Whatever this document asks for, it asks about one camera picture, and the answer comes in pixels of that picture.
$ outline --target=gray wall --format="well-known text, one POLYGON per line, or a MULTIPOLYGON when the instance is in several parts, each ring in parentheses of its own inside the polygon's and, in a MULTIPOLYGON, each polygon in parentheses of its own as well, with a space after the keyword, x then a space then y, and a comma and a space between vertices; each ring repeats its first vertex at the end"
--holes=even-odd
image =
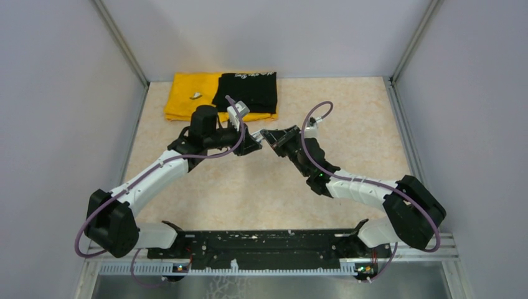
POLYGON ((391 75, 430 0, 105 0, 147 78, 391 75))
POLYGON ((476 298, 525 298, 528 2, 445 1, 398 89, 476 298))
POLYGON ((87 0, 1 1, 0 40, 0 298, 71 298, 73 239, 120 179, 143 88, 87 0))

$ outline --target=metal frame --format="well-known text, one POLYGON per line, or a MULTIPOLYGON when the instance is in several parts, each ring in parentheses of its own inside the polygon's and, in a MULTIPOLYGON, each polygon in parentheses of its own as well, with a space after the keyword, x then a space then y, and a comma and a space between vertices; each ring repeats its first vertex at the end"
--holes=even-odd
MULTIPOLYGON (((123 177, 124 179, 126 173, 126 167, 128 160, 130 158, 130 153, 132 145, 134 143, 135 134, 137 126, 139 124, 139 118, 143 111, 143 105, 147 96, 148 86, 150 82, 146 78, 143 70, 141 69, 139 63, 135 59, 132 51, 128 47, 128 44, 125 41, 122 33, 115 24, 113 18, 111 17, 108 9, 103 3, 103 0, 90 0, 93 4, 95 10, 99 13, 102 21, 105 23, 108 32, 112 36, 113 40, 116 42, 116 45, 120 48, 123 57, 126 59, 127 63, 131 67, 132 71, 136 74, 139 81, 145 87, 144 98, 142 106, 139 109, 138 122, 136 128, 134 129, 134 137, 131 140, 130 150, 128 153, 127 160, 123 166, 123 177)), ((416 149, 413 135, 411 132, 410 125, 405 114, 405 107, 401 101, 400 94, 397 88, 397 82, 408 65, 412 55, 416 51, 422 37, 424 36, 432 17, 438 12, 439 7, 443 3, 443 0, 431 0, 424 17, 422 18, 416 32, 414 33, 407 49, 405 50, 400 62, 395 69, 394 74, 391 77, 384 77, 385 87, 387 89, 387 94, 389 96, 389 101, 394 113, 394 117, 397 122, 398 130, 402 138, 402 144, 405 150, 405 155, 407 157, 408 165, 411 173, 420 179, 424 185, 427 186, 427 181, 423 172, 423 167, 420 162, 420 157, 418 156, 418 151, 416 149)), ((411 249, 406 245, 400 245, 397 254, 394 258, 394 262, 442 262, 443 270, 445 273, 446 282, 451 293, 451 297, 454 299, 462 298, 472 298, 471 288, 464 274, 460 258, 458 256, 458 251, 456 249, 455 240, 452 234, 441 234, 442 245, 440 250, 433 254, 424 254, 423 252, 415 249, 411 249)), ((97 247, 90 247, 89 252, 95 250, 100 250, 97 247)), ((103 254, 99 257, 86 260, 83 266, 77 292, 75 298, 91 298, 96 286, 97 276, 99 276, 101 269, 104 269, 105 275, 112 275, 111 269, 116 270, 114 275, 119 275, 120 273, 128 273, 127 271, 119 271, 116 266, 123 267, 125 270, 127 267, 130 267, 131 259, 133 254, 128 254, 127 256, 116 259, 110 254, 103 254)), ((146 251, 141 252, 136 259, 138 263, 144 266, 153 266, 153 265, 162 265, 163 263, 184 263, 188 262, 187 260, 149 260, 146 257, 146 251)), ((344 259, 345 263, 354 263, 354 262, 366 262, 363 259, 344 259)), ((163 267, 155 268, 154 270, 145 271, 144 273, 138 273, 142 275, 161 275, 163 267)), ((211 275, 225 275, 225 273, 210 273, 211 275)))

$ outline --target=yellow cloth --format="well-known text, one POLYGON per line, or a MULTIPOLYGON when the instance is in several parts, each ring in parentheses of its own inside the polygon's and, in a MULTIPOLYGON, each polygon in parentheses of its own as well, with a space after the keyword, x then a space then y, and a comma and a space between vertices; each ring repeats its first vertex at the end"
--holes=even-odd
MULTIPOLYGON (((214 74, 175 74, 172 82, 169 100, 163 112, 168 120, 191 120, 191 114, 200 105, 211 105, 218 90, 218 79, 222 73, 214 74), (192 99, 195 93, 201 97, 192 99)), ((219 112, 220 121, 229 119, 227 112, 219 112)), ((252 120, 276 120, 277 114, 252 113, 246 115, 244 121, 252 120)))

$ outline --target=beige tabletop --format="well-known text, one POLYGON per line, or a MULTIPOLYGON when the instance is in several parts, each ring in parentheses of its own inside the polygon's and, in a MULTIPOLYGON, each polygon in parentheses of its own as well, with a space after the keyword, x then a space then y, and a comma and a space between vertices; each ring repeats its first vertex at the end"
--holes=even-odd
MULTIPOLYGON (((289 78, 279 79, 277 86, 279 119, 248 122, 250 132, 301 126, 315 104, 331 100, 334 111, 319 124, 318 137, 330 163, 379 179, 409 173, 382 78, 289 78)), ((157 159, 189 125, 164 119, 170 89, 171 82, 150 85, 127 180, 157 159)), ((322 107, 315 114, 325 111, 322 107)), ((138 221, 167 220, 184 230, 315 229, 354 227, 365 218, 383 216, 348 199, 318 196, 305 180, 263 141, 263 149, 247 156, 203 161, 161 191, 138 221)))

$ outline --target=white cable connector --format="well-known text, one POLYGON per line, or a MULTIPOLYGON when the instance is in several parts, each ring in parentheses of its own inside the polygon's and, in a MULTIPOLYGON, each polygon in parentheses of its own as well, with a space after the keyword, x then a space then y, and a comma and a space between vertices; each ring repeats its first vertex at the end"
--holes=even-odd
MULTIPOLYGON (((237 107, 237 110, 240 113, 241 117, 245 117, 246 115, 248 115, 249 108, 246 106, 246 104, 244 104, 244 102, 238 101, 235 104, 235 107, 237 107)), ((240 131, 240 120, 238 119, 237 112, 235 111, 235 109, 233 109, 233 106, 227 107, 227 114, 229 115, 229 121, 231 122, 231 124, 235 126, 237 131, 240 131)))

